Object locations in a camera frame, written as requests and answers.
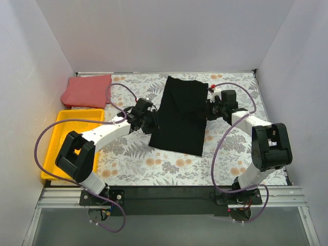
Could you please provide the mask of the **black t shirt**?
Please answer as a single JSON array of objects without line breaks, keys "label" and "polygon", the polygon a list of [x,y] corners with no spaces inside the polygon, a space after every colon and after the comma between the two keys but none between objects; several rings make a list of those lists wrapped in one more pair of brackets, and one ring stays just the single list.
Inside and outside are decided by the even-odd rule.
[{"label": "black t shirt", "polygon": [[168,76],[158,109],[159,130],[149,146],[201,156],[207,120],[203,115],[208,84]]}]

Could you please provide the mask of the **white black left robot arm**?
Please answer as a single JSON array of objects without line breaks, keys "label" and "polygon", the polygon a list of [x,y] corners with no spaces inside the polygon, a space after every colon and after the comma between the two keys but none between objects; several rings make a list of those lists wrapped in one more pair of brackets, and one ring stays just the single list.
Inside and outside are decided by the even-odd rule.
[{"label": "white black left robot arm", "polygon": [[159,129],[157,109],[147,99],[140,98],[136,105],[118,113],[111,121],[90,131],[71,131],[66,136],[55,164],[76,183],[91,193],[92,200],[103,205],[109,199],[106,183],[93,171],[94,156],[102,147],[115,139],[142,129],[151,134]]}]

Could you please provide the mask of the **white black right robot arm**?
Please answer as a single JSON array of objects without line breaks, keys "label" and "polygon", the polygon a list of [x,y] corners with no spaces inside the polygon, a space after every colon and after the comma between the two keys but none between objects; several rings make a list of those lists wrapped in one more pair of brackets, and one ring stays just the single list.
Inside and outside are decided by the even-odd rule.
[{"label": "white black right robot arm", "polygon": [[223,204],[261,204],[259,185],[273,172],[292,162],[292,150],[285,124],[264,121],[237,102],[235,90],[209,89],[204,115],[207,120],[222,118],[251,137],[249,167],[235,178],[230,189],[215,189],[214,200]]}]

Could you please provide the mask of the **floral table mat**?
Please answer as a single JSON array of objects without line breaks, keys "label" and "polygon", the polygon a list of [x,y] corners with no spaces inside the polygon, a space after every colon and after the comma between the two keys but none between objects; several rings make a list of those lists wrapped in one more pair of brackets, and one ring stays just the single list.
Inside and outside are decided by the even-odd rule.
[{"label": "floral table mat", "polygon": [[[105,108],[105,120],[135,104],[134,97],[159,106],[167,80],[165,74],[113,74],[113,104]],[[226,134],[222,119],[207,123],[201,157],[155,149],[142,131],[118,138],[98,154],[96,173],[116,186],[229,186],[251,163],[251,139],[238,128]]]}]

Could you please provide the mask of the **folded red t shirt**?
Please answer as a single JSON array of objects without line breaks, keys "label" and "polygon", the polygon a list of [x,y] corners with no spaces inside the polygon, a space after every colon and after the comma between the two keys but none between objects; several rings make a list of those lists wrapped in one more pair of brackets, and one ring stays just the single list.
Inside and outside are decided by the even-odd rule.
[{"label": "folded red t shirt", "polygon": [[60,100],[66,107],[105,108],[111,82],[111,75],[71,77]]}]

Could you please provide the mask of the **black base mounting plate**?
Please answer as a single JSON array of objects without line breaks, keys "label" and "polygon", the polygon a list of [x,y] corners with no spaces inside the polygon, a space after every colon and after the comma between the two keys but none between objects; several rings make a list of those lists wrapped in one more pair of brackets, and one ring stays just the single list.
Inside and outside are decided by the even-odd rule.
[{"label": "black base mounting plate", "polygon": [[111,186],[102,196],[120,205],[126,215],[214,215],[227,217],[228,206],[261,205],[258,189],[234,194],[213,186]]}]

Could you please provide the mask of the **aluminium frame rail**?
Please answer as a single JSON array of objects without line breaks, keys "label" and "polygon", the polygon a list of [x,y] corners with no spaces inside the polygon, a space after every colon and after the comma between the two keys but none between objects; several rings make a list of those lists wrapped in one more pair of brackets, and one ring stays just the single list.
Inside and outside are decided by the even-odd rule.
[{"label": "aluminium frame rail", "polygon": [[81,190],[77,187],[43,188],[22,245],[32,245],[42,209],[74,208]]}]

